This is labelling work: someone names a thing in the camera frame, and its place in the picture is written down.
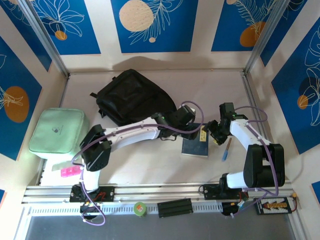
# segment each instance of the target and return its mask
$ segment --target pink eraser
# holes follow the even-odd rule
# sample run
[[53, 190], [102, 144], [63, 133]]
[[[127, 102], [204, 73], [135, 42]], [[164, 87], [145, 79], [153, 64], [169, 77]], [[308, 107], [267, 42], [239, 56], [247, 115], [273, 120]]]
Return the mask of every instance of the pink eraser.
[[71, 166], [68, 168], [61, 169], [61, 177], [67, 178], [81, 173], [80, 166]]

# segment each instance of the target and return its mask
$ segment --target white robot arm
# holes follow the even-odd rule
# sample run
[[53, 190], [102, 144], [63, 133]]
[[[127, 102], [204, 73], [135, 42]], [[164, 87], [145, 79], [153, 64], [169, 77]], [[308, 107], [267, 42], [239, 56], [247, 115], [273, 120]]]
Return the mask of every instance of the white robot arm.
[[264, 143], [270, 152], [275, 168], [278, 186], [285, 183], [284, 149], [280, 144], [273, 144], [262, 137], [248, 121], [247, 117], [235, 112], [234, 104], [223, 103], [219, 106], [220, 123], [216, 120], [208, 122], [204, 130], [210, 132], [214, 142], [223, 144], [228, 136], [235, 136], [246, 149], [244, 169], [237, 173], [225, 173], [220, 179], [223, 191], [241, 188], [266, 188], [274, 187], [275, 181], [270, 165], [263, 165], [263, 160], [268, 159]]
[[101, 125], [94, 126], [80, 144], [80, 148], [84, 150], [93, 141], [101, 137], [103, 139], [82, 153], [85, 166], [83, 183], [87, 192], [90, 193], [99, 188], [100, 171], [108, 164], [111, 152], [130, 144], [156, 138], [181, 135], [186, 139], [194, 139], [197, 137], [198, 130], [188, 123], [194, 121], [195, 116], [194, 109], [183, 105], [175, 112], [156, 113], [145, 120], [121, 127], [103, 129]]

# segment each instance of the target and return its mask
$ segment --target green storage bag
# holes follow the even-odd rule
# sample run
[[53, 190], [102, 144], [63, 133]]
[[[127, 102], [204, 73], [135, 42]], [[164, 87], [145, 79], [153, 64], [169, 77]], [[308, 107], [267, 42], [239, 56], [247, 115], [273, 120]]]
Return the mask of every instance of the green storage bag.
[[80, 151], [89, 124], [85, 113], [79, 109], [49, 108], [40, 116], [29, 151], [43, 159], [70, 161]]

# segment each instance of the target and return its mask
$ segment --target pen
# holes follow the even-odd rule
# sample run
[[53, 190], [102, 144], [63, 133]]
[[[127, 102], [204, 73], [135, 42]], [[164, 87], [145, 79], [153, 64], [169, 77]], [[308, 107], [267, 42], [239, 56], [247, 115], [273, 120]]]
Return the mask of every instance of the pen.
[[231, 143], [232, 138], [229, 138], [228, 144], [226, 145], [223, 157], [222, 157], [222, 162], [224, 162], [227, 159], [228, 156], [228, 151], [229, 151], [229, 147], [230, 147], [230, 143]]

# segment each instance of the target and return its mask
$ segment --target logo on pouch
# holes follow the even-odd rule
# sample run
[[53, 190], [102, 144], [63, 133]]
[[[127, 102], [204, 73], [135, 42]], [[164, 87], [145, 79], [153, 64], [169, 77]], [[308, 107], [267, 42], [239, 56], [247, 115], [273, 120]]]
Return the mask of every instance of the logo on pouch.
[[54, 131], [56, 134], [59, 133], [59, 135], [61, 135], [62, 133], [62, 129], [64, 128], [64, 126], [62, 125], [61, 127], [53, 127], [52, 131]]
[[60, 130], [60, 129], [59, 129], [58, 127], [53, 127], [53, 128], [52, 128], [52, 131], [54, 131], [55, 133], [58, 133], [59, 130]]

